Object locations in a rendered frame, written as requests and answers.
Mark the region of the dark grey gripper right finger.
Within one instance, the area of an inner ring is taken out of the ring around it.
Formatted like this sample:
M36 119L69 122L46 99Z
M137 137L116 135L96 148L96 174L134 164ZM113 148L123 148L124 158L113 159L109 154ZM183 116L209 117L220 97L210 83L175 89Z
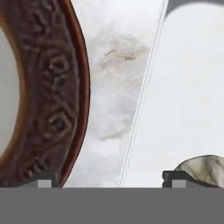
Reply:
M216 188L216 185L208 184L192 178L185 171L163 171L163 188Z

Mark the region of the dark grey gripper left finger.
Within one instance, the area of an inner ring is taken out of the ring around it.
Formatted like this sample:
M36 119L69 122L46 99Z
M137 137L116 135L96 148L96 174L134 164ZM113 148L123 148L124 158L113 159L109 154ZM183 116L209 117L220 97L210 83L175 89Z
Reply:
M60 174L57 171L44 171L34 177L15 184L15 187L58 188Z

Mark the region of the white tupperware container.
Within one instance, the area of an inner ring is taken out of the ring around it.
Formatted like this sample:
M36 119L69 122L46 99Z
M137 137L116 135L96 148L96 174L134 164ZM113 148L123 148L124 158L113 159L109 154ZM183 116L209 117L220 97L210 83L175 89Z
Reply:
M165 0L119 185L203 155L224 157L224 0Z

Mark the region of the pale grey-white dumpling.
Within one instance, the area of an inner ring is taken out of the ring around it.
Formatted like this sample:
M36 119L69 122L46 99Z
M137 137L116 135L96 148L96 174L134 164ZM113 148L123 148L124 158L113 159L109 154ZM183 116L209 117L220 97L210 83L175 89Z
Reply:
M194 179L224 188L224 157L203 155L181 162L175 171L182 171Z

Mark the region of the brown carved plate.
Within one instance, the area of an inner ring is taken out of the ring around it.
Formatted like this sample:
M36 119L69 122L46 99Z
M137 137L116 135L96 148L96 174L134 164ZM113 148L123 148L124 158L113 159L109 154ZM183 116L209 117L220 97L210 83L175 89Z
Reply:
M79 156L90 106L88 54L71 0L0 0L0 25L16 59L20 102L0 158L0 186L45 172L63 186Z

